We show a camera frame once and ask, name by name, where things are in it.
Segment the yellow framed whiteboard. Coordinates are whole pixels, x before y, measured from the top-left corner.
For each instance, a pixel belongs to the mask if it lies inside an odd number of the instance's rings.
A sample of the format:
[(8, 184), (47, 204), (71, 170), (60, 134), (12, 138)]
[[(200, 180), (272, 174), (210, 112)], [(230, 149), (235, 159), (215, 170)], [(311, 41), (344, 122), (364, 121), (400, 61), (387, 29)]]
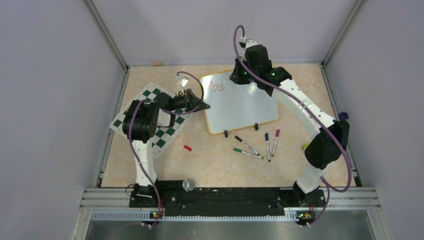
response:
[(235, 84), (232, 71), (204, 75), (204, 103), (209, 133), (212, 135), (254, 127), (279, 118), (278, 102), (254, 84)]

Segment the red marker cap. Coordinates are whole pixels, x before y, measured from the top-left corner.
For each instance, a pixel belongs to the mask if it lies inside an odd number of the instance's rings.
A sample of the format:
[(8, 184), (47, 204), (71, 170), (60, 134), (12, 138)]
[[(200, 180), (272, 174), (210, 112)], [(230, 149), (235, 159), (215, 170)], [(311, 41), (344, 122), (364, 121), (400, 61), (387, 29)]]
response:
[(187, 146), (187, 145), (184, 145), (183, 146), (186, 150), (188, 150), (189, 152), (191, 152), (192, 151), (192, 148), (191, 147), (189, 147), (189, 146)]

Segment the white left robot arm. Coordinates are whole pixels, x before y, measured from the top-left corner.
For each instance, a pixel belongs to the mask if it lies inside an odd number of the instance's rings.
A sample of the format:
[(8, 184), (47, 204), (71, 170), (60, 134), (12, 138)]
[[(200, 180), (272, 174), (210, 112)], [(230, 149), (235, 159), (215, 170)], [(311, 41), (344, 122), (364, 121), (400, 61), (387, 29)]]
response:
[(153, 164), (152, 140), (158, 128), (172, 128), (176, 117), (210, 109), (211, 106), (194, 95), (191, 89), (170, 96), (160, 92), (153, 100), (133, 100), (121, 125), (135, 157), (136, 180), (134, 190), (149, 207), (160, 202), (155, 190), (157, 174)]

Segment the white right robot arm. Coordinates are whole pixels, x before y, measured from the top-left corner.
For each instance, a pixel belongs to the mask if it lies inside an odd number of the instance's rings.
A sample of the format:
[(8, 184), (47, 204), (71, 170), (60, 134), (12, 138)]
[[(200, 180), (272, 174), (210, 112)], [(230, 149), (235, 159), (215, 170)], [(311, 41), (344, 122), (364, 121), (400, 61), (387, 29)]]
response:
[(264, 90), (271, 98), (283, 104), (303, 125), (311, 138), (304, 150), (307, 164), (293, 185), (293, 200), (307, 206), (314, 198), (326, 168), (340, 157), (351, 164), (347, 155), (350, 125), (336, 120), (318, 107), (297, 85), (293, 76), (283, 67), (274, 67), (265, 46), (254, 40), (243, 39), (233, 43), (236, 54), (230, 80), (237, 85), (250, 83)]

